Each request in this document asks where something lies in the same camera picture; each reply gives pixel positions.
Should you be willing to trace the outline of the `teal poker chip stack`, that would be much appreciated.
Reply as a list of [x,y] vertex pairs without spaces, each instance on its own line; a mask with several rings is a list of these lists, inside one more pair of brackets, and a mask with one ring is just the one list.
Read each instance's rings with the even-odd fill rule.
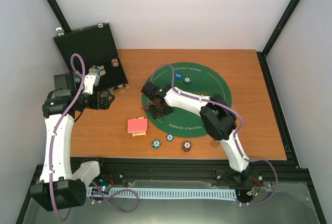
[[161,147],[161,140],[155,139],[152,141],[151,146],[153,149],[158,149]]

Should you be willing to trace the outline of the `blue small blind button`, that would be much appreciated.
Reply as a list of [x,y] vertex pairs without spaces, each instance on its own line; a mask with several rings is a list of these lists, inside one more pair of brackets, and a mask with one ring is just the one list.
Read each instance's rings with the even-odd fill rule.
[[174,78],[175,79],[180,80],[180,79],[182,79],[182,77],[183,77],[183,73],[181,73],[181,72],[174,73]]

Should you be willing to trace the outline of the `brown poker chip stack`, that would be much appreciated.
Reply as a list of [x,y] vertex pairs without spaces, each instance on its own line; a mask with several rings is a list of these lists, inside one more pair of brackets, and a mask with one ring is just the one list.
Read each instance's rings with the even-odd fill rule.
[[191,142],[185,141],[185,142],[183,142],[182,150],[183,150],[183,152],[190,152],[191,147],[192,147]]

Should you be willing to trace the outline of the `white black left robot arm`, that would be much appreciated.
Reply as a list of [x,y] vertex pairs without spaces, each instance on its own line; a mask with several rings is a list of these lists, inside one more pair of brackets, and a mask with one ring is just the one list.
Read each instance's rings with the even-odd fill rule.
[[94,91],[99,80],[100,76],[92,73],[55,75],[54,90],[42,105],[47,131],[45,160],[30,194],[48,212],[82,206],[92,181],[102,184],[107,180],[108,171],[99,159],[83,162],[75,172],[70,163],[75,113],[85,109],[107,110],[115,98],[109,91]]

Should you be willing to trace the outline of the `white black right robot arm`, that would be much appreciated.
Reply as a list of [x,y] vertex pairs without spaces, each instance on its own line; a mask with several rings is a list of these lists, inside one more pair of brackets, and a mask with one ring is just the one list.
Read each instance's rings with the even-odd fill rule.
[[229,166],[233,170],[229,179],[239,186],[250,177],[249,157],[239,141],[236,120],[243,120],[219,94],[199,96],[171,85],[155,86],[147,82],[141,90],[151,103],[148,105],[153,119],[171,114],[175,108],[193,113],[201,118],[206,133],[223,147]]

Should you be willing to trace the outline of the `blue chips in case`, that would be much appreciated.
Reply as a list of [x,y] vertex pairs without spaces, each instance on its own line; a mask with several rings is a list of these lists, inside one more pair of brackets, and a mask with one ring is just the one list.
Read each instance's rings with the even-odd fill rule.
[[89,73],[98,74],[99,76],[104,76],[106,74],[106,71],[103,65],[101,66],[94,65],[89,68]]

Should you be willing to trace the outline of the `red playing card deck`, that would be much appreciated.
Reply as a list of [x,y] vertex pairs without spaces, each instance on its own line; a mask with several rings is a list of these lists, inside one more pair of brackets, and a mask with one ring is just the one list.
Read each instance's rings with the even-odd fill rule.
[[146,135],[147,132],[147,119],[143,117],[132,118],[127,122],[127,133],[135,136]]

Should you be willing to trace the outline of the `orange chip in case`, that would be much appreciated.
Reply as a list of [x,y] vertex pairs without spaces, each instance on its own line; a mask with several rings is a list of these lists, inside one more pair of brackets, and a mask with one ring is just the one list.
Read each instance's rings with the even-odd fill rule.
[[112,64],[113,67],[118,67],[118,66],[119,66],[119,61],[118,61],[118,59],[112,59],[112,60],[111,60],[111,64]]

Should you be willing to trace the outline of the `round green poker mat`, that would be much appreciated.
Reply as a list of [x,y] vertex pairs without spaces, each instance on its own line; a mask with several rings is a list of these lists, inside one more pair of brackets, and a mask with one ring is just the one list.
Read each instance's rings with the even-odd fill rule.
[[[186,92],[201,96],[221,95],[227,105],[231,107],[232,97],[228,84],[224,78],[211,68],[191,62],[177,62],[172,64],[174,73],[181,72],[180,80],[174,79],[174,85]],[[191,83],[184,83],[189,77]],[[149,111],[145,111],[147,118],[158,129],[175,137],[195,138],[207,135],[201,118],[188,111],[174,108],[174,112],[161,119],[153,119]]]

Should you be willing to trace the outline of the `black poker case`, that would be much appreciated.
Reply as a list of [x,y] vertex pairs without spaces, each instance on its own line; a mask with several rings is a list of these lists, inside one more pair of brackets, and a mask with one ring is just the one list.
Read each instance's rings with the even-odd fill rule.
[[[71,56],[79,54],[85,64],[86,73],[91,66],[103,65],[106,74],[100,76],[94,91],[118,89],[127,86],[128,80],[122,67],[109,23],[100,23],[83,29],[65,33],[53,38],[67,67],[71,67]],[[118,59],[119,66],[113,67],[112,59]]]

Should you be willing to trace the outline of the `black aluminium frame rail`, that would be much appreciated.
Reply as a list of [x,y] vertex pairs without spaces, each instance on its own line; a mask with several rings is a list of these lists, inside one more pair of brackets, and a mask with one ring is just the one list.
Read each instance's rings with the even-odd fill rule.
[[[104,170],[116,186],[233,189],[238,197],[254,187],[225,180],[224,160],[105,158]],[[261,179],[250,205],[235,201],[112,199],[74,208],[68,223],[327,223],[311,175],[293,160],[256,162],[252,177]]]

